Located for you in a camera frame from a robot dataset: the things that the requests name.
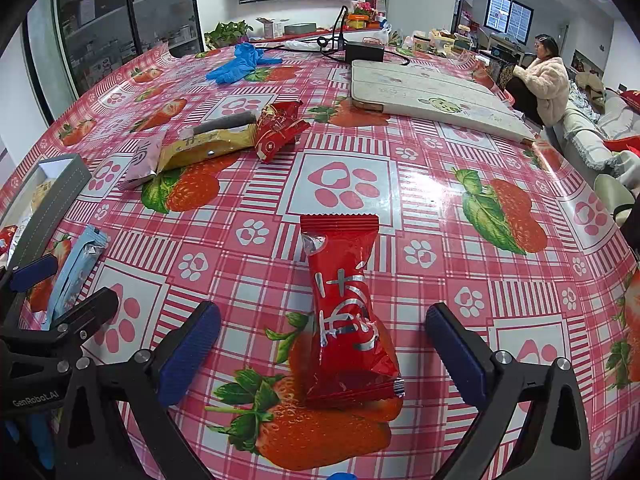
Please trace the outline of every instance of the black pants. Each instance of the black pants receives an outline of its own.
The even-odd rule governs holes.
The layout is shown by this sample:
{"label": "black pants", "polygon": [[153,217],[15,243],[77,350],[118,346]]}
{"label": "black pants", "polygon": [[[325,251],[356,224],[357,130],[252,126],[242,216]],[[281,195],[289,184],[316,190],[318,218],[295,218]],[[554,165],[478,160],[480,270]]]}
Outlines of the black pants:
{"label": "black pants", "polygon": [[524,81],[519,77],[513,77],[505,87],[515,99],[513,107],[524,113],[525,117],[539,126],[544,126],[540,115],[538,114],[538,98],[531,93]]}

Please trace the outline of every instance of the potted plant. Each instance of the potted plant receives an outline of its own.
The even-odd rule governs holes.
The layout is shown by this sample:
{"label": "potted plant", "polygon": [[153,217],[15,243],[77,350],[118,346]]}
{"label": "potted plant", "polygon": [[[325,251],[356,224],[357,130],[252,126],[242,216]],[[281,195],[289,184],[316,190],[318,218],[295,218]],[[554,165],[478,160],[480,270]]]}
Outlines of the potted plant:
{"label": "potted plant", "polygon": [[247,25],[244,20],[238,23],[219,23],[215,30],[204,33],[204,41],[211,49],[244,43],[249,39],[247,36],[249,30],[254,28]]}

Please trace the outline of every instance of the pink snack package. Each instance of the pink snack package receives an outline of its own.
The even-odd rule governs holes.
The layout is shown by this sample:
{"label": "pink snack package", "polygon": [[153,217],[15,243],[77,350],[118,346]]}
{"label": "pink snack package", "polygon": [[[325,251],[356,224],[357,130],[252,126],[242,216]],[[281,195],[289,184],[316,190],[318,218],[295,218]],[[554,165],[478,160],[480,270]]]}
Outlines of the pink snack package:
{"label": "pink snack package", "polygon": [[124,179],[118,183],[118,189],[125,191],[142,186],[158,174],[158,159],[162,150],[164,132],[160,132],[146,139],[140,139],[136,152],[129,163]]}

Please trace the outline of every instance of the pink fluffy jacket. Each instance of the pink fluffy jacket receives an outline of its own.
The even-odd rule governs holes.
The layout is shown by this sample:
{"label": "pink fluffy jacket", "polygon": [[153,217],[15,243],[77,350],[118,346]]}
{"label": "pink fluffy jacket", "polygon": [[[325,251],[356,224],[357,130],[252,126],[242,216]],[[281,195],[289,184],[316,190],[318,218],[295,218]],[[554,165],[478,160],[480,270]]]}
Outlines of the pink fluffy jacket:
{"label": "pink fluffy jacket", "polygon": [[538,58],[525,70],[517,66],[513,75],[524,81],[538,98],[538,113],[546,126],[553,126],[564,114],[569,99],[569,76],[561,57]]}

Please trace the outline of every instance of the woman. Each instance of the woman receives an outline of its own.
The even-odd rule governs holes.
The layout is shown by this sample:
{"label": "woman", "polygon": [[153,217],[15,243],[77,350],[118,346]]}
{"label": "woman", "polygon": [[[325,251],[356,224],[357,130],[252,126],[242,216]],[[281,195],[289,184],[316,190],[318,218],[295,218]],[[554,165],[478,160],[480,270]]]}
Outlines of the woman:
{"label": "woman", "polygon": [[525,70],[513,69],[506,90],[515,99],[513,107],[540,126],[553,126],[564,114],[569,99],[569,76],[559,57],[558,44],[550,36],[536,36],[538,56]]}

